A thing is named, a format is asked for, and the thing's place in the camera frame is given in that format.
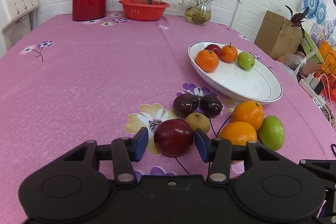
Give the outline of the green mango fruit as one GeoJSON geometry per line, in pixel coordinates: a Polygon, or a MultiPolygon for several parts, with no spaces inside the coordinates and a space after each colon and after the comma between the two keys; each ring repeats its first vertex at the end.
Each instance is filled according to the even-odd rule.
{"type": "Polygon", "coordinates": [[[257,133],[261,142],[274,151],[280,149],[284,143],[284,126],[276,116],[265,117],[257,133]]]}

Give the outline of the large orange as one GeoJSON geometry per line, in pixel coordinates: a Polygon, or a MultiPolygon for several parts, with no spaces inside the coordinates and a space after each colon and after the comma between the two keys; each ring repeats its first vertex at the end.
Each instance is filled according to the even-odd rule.
{"type": "Polygon", "coordinates": [[[246,122],[257,131],[264,121],[264,109],[257,101],[243,102],[235,107],[231,120],[246,122]]]}
{"type": "Polygon", "coordinates": [[[229,140],[233,145],[246,145],[248,141],[257,140],[257,133],[247,122],[231,122],[221,129],[218,137],[229,140]]]}

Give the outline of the brown kiwi fruit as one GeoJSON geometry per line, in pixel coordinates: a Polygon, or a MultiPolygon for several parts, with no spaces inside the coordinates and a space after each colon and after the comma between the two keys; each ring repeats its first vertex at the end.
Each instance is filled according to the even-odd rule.
{"type": "Polygon", "coordinates": [[[205,134],[209,132],[211,127],[209,119],[201,113],[189,114],[186,117],[186,122],[193,131],[201,129],[205,134]]]}

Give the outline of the dark red apple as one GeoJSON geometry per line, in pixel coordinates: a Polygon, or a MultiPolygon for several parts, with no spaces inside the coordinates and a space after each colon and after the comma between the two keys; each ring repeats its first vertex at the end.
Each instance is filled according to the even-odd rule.
{"type": "Polygon", "coordinates": [[[184,155],[194,142],[194,132],[183,119],[169,119],[162,122],[154,133],[154,143],[169,157],[184,155]]]}

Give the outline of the white power strip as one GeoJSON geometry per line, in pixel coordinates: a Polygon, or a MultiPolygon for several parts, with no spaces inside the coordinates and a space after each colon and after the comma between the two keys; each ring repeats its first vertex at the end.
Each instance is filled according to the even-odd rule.
{"type": "Polygon", "coordinates": [[[322,89],[324,88],[323,82],[320,78],[315,77],[313,74],[308,74],[306,79],[301,79],[299,85],[309,95],[313,102],[322,109],[325,106],[325,100],[320,96],[322,89]]]}

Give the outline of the white oval plate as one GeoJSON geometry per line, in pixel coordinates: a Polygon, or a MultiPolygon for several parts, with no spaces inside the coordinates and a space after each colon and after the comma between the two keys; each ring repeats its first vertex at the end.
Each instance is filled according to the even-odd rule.
{"type": "Polygon", "coordinates": [[[237,101],[255,100],[268,104],[279,100],[283,88],[279,79],[263,62],[256,60],[250,71],[242,69],[235,61],[224,61],[213,72],[203,71],[195,62],[197,53],[212,42],[195,42],[189,46],[188,55],[197,74],[211,87],[237,101]]]}

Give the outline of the pink floral tablecloth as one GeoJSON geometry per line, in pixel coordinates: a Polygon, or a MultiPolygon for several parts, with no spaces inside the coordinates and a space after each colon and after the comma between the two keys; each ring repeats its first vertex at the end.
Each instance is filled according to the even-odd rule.
{"type": "Polygon", "coordinates": [[[264,106],[283,123],[280,154],[293,162],[333,159],[335,131],[284,69],[232,28],[197,26],[183,17],[155,22],[111,12],[94,23],[53,17],[1,58],[1,223],[22,223],[22,181],[87,140],[109,144],[145,126],[174,118],[178,94],[211,94],[223,104],[214,137],[236,105],[197,74],[188,48],[195,42],[231,44],[255,54],[280,80],[283,95],[264,106]]]}

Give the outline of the orange bag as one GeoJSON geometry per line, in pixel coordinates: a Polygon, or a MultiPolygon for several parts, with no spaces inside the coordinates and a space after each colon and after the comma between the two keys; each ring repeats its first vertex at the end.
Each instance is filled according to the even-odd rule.
{"type": "Polygon", "coordinates": [[[324,71],[327,75],[335,75],[336,70],[336,52],[326,41],[322,41],[319,45],[319,53],[323,58],[323,63],[321,64],[320,69],[324,71]]]}

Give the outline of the green box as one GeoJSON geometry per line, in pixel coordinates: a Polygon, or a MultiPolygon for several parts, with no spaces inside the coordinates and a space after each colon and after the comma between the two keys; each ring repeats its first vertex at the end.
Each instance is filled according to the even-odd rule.
{"type": "Polygon", "coordinates": [[[305,36],[301,40],[301,46],[303,48],[304,53],[307,56],[310,56],[310,60],[321,64],[324,62],[324,59],[318,50],[318,47],[315,45],[314,41],[311,39],[309,34],[305,31],[305,36]]]}

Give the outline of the small green apple on plate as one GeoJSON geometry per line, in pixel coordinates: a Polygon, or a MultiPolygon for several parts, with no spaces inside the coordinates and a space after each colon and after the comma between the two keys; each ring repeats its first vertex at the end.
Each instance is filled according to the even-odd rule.
{"type": "Polygon", "coordinates": [[[248,52],[240,52],[237,57],[238,65],[245,71],[250,71],[255,65],[255,58],[248,52]]]}

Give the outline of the small mandarin with stem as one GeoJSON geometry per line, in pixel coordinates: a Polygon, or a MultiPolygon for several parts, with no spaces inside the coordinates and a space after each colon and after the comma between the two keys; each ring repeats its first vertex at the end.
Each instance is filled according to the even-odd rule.
{"type": "Polygon", "coordinates": [[[231,44],[225,45],[222,47],[222,56],[221,60],[226,63],[232,63],[237,59],[238,51],[231,44]]]}

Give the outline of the small mandarin on plate left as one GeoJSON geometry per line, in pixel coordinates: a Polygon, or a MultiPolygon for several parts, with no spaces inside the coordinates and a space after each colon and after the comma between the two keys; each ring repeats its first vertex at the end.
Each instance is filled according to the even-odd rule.
{"type": "Polygon", "coordinates": [[[195,63],[205,72],[213,72],[219,65],[217,54],[211,50],[201,50],[195,57],[195,63]]]}

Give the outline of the small red apple on plate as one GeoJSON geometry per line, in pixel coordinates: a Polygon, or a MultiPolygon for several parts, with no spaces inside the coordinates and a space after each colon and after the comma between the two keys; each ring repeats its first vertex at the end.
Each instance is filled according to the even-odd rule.
{"type": "Polygon", "coordinates": [[[205,50],[213,51],[213,53],[215,53],[219,59],[222,57],[222,49],[216,44],[209,44],[205,47],[205,50]]]}

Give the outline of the red plastic basket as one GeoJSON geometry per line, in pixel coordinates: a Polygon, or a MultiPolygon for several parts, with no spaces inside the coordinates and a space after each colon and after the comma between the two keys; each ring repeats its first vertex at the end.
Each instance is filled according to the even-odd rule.
{"type": "Polygon", "coordinates": [[[153,1],[151,5],[145,0],[119,0],[119,3],[128,19],[145,22],[159,20],[165,9],[170,7],[167,2],[158,1],[153,1]]]}

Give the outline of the white touchscreen appliance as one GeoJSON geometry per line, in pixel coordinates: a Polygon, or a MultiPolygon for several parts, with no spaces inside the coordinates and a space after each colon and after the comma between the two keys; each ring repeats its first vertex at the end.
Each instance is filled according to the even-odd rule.
{"type": "Polygon", "coordinates": [[[31,31],[30,14],[38,0],[1,0],[1,55],[31,31]]]}

